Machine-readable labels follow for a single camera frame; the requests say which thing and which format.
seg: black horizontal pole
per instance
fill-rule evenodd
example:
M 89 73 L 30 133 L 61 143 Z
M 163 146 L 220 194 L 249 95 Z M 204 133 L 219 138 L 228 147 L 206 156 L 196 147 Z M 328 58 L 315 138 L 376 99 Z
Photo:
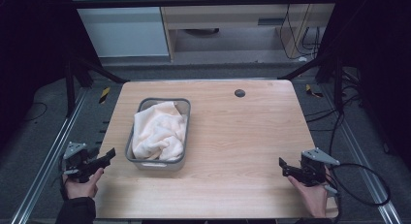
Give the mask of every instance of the black horizontal pole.
M 341 0 L 84 0 L 50 3 L 70 9 L 147 8 L 222 5 L 326 4 Z

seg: white cloth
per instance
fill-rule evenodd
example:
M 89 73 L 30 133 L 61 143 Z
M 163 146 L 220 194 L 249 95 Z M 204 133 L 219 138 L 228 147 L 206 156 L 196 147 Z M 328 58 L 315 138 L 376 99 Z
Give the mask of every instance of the white cloth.
M 134 115 L 132 148 L 138 159 L 175 160 L 183 151 L 187 116 L 174 102 L 164 102 Z

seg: table top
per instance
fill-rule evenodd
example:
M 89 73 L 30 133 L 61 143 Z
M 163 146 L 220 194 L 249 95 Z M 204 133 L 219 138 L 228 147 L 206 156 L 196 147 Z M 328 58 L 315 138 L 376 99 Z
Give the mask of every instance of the table top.
M 238 98 L 235 91 L 245 96 Z M 134 113 L 149 97 L 191 103 L 186 160 L 178 172 L 141 171 L 125 157 Z M 308 216 L 278 157 L 300 166 L 312 149 L 287 80 L 167 80 L 123 85 L 101 154 L 117 155 L 95 198 L 98 218 L 295 218 Z M 336 216 L 335 203 L 327 213 Z

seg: person's right hand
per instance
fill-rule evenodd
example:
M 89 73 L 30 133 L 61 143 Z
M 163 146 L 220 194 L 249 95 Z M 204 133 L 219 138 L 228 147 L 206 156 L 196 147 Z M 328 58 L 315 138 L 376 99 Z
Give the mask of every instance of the person's right hand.
M 100 179 L 103 173 L 104 169 L 100 168 L 86 183 L 79 183 L 74 179 L 68 178 L 67 175 L 63 175 L 63 181 L 65 182 L 68 198 L 94 198 L 98 190 L 97 181 Z

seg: white wall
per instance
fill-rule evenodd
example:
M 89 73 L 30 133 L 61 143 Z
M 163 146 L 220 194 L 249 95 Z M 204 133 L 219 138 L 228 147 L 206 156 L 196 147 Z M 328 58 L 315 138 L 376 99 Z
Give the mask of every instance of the white wall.
M 168 56 L 159 8 L 79 10 L 99 57 Z

